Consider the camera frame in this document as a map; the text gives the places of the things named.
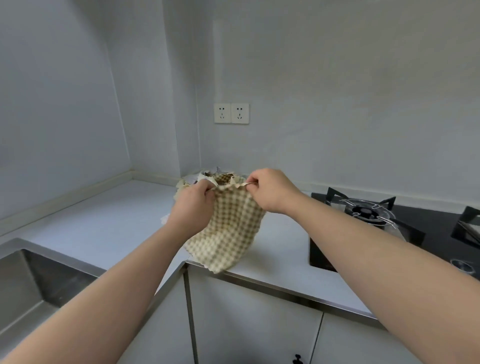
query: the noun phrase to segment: forearm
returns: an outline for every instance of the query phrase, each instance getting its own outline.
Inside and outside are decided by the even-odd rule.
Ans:
[[[475,279],[305,195],[292,198],[288,214],[387,329],[421,360],[478,360],[480,284]]]
[[[5,364],[116,363],[188,239],[165,226],[28,336]]]

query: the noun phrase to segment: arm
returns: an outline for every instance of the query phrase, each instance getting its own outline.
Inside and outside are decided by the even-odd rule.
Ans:
[[[180,194],[164,227],[22,341],[3,364],[116,363],[133,339],[170,262],[213,213],[214,185]]]
[[[277,170],[248,190],[296,220],[380,322],[424,363],[478,363],[480,283],[436,256],[301,193]]]

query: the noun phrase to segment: cabinet handle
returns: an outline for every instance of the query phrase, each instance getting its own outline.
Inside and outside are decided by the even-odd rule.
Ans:
[[[293,364],[303,364],[303,361],[300,360],[301,356],[298,354],[295,354],[296,359],[292,361]]]

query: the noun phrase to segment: hand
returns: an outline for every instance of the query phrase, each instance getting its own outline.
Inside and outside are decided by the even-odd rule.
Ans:
[[[302,192],[280,170],[265,168],[256,170],[247,178],[247,190],[266,211],[288,215],[288,208]]]
[[[213,215],[215,193],[210,191],[213,187],[215,185],[209,180],[201,180],[184,188],[170,212],[166,226],[185,234],[186,239],[205,229]]]

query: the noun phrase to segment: beige checkered fabric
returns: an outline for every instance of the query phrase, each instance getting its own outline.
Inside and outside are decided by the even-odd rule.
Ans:
[[[245,188],[244,178],[232,173],[213,177],[218,187],[213,189],[212,219],[202,232],[187,241],[185,248],[206,268],[219,273],[234,266],[245,254],[265,211]]]

